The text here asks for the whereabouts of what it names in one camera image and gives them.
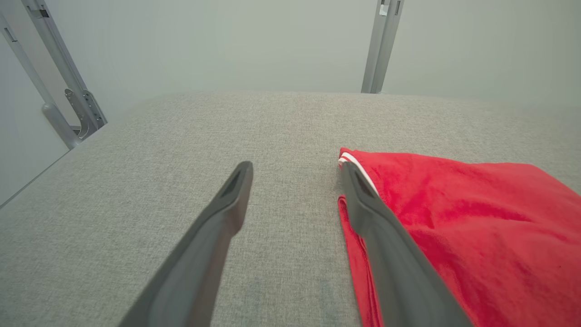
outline folded red fabric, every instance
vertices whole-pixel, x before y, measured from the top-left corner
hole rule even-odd
[[[581,326],[581,197],[521,163],[342,148],[478,327]],[[339,214],[363,325],[383,326],[363,239]]]

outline white panel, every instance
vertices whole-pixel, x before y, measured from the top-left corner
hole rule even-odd
[[[70,125],[80,126],[81,123],[77,115],[64,96],[64,90],[67,85],[52,61],[48,50],[46,50],[21,0],[1,0],[0,11],[2,11],[4,18],[8,21],[15,34],[14,36],[26,52],[27,57],[33,64],[46,89],[52,95],[64,118]]]
[[[383,92],[581,104],[578,0],[409,0]]]
[[[44,101],[0,36],[0,205],[68,149],[41,112]]]
[[[46,0],[110,121],[160,94],[360,92],[376,0]]]

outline gray fabric surface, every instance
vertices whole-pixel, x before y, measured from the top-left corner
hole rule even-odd
[[[580,121],[581,108],[391,95],[151,100],[0,211],[0,325],[117,324],[243,160],[254,183],[213,325],[359,325],[336,204],[341,146],[532,163],[580,192]]]

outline red cloth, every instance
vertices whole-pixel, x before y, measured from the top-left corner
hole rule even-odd
[[[475,326],[581,326],[581,197],[567,186],[518,163],[346,148],[341,158],[365,170]],[[363,325],[383,326],[344,196],[339,213]]]

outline white stripe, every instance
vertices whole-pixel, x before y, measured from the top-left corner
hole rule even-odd
[[[349,154],[347,152],[343,152],[341,154],[341,158],[339,158],[339,164],[342,165],[346,161],[350,161],[350,162],[354,163],[359,168],[359,171],[361,172],[361,174],[363,174],[363,177],[365,177],[365,179],[367,179],[367,182],[369,183],[369,185],[371,185],[371,187],[373,187],[373,191],[375,191],[375,194],[379,195],[379,192],[377,192],[377,189],[375,188],[375,184],[373,184],[373,181],[371,180],[371,178],[369,177],[369,175],[367,174],[365,169],[363,169],[363,167],[361,166],[359,161],[357,161],[357,159],[355,159],[355,157],[352,156],[351,154]]]

